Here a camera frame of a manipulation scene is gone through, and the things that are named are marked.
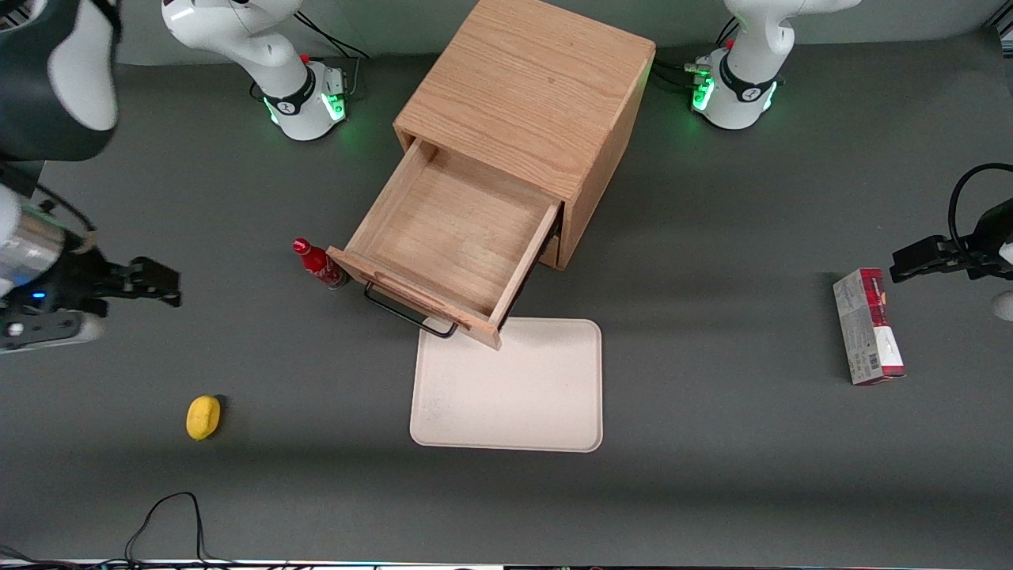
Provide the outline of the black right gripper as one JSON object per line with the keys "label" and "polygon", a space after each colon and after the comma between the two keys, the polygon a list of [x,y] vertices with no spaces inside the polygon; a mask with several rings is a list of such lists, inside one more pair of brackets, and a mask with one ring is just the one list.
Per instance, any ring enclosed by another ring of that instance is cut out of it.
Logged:
{"label": "black right gripper", "polygon": [[135,257],[131,266],[123,266],[108,264],[99,252],[63,253],[44,274],[44,312],[76,310],[107,317],[108,303],[101,298],[131,299],[132,291],[136,297],[181,306],[180,273],[151,257]]}

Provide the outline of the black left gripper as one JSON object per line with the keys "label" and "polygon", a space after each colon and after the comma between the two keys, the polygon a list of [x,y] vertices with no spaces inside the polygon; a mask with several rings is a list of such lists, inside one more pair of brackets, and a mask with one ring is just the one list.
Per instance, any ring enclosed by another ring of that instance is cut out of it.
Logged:
{"label": "black left gripper", "polygon": [[944,274],[965,273],[972,280],[985,276],[1011,280],[1011,232],[1012,199],[1006,199],[983,213],[972,237],[926,237],[894,250],[891,281],[937,273],[940,267]]}

